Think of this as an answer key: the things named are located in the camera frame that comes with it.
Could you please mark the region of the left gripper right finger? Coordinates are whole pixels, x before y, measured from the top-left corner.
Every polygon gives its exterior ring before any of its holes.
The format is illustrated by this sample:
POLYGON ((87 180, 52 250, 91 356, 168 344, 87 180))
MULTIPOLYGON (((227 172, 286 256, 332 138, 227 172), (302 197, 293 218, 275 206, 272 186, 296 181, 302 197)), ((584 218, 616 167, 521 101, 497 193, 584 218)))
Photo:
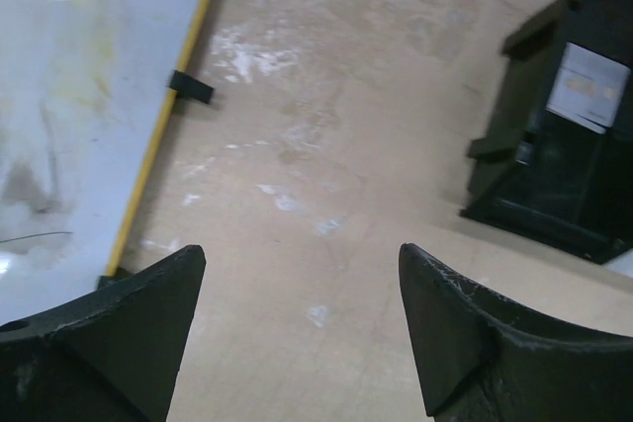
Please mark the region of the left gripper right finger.
POLYGON ((435 421, 629 421, 632 340, 536 311, 401 246, 401 295, 435 421))

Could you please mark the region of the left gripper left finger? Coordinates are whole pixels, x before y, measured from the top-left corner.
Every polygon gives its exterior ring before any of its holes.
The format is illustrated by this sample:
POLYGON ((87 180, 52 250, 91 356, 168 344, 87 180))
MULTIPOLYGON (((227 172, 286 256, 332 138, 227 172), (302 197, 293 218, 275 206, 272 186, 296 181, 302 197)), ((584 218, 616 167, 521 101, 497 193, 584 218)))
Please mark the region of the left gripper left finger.
POLYGON ((205 274, 187 245, 1 327, 4 421, 166 420, 205 274))

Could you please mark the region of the black and white sorting tray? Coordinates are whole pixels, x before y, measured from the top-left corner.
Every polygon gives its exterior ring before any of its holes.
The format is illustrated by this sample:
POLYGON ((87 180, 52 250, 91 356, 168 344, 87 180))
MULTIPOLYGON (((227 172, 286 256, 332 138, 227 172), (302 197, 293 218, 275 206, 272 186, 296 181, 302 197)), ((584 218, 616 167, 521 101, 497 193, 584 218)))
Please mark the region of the black and white sorting tray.
POLYGON ((509 35, 462 216, 605 264, 632 247, 632 0, 555 0, 509 35), (566 44, 630 68, 613 126, 546 111, 566 44))

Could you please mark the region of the white card in tray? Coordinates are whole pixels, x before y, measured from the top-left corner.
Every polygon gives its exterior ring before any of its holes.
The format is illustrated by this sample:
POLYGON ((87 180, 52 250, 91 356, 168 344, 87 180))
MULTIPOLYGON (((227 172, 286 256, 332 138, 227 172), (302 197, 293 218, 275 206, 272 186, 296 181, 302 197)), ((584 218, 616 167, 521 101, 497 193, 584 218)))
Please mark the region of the white card in tray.
POLYGON ((546 111, 605 134, 613 126, 630 68, 568 42, 546 111))

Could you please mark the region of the black whiteboard clip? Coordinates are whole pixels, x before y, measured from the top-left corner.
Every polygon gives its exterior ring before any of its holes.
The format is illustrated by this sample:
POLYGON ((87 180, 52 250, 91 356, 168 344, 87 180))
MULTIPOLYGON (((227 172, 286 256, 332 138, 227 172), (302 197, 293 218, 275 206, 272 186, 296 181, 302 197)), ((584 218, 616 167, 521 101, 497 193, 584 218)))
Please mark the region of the black whiteboard clip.
POLYGON ((206 105, 212 102, 215 89, 193 76, 174 70, 168 83, 170 90, 176 92, 176 97, 197 101, 206 105))
POLYGON ((128 277, 130 277, 132 273, 125 268, 119 267, 115 270, 113 275, 102 275, 99 277, 97 281, 97 290, 101 290, 111 284, 120 282, 128 277))

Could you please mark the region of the yellow framed whiteboard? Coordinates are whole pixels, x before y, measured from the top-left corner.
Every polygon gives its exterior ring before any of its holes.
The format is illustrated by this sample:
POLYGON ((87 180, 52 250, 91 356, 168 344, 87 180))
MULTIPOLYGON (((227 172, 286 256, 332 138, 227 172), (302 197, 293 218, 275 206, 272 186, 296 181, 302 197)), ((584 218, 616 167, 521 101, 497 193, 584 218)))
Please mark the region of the yellow framed whiteboard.
POLYGON ((1 0, 1 320, 115 272, 211 0, 1 0))

